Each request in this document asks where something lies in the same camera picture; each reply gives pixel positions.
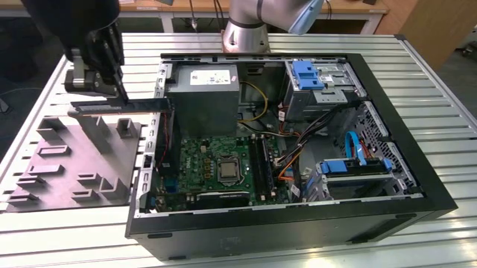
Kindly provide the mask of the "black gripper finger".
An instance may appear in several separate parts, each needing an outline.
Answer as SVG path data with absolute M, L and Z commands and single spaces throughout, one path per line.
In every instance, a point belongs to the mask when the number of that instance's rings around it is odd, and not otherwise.
M 92 97 L 111 97 L 112 88 L 105 85 L 100 73 L 85 63 L 79 49 L 72 49 L 73 68 L 67 71 L 64 87 L 67 93 Z
M 122 83 L 124 50 L 117 24 L 112 23 L 105 28 L 91 32 L 89 36 L 92 42 L 88 66 L 99 73 L 101 79 L 97 92 L 112 106 L 124 106 L 128 97 Z

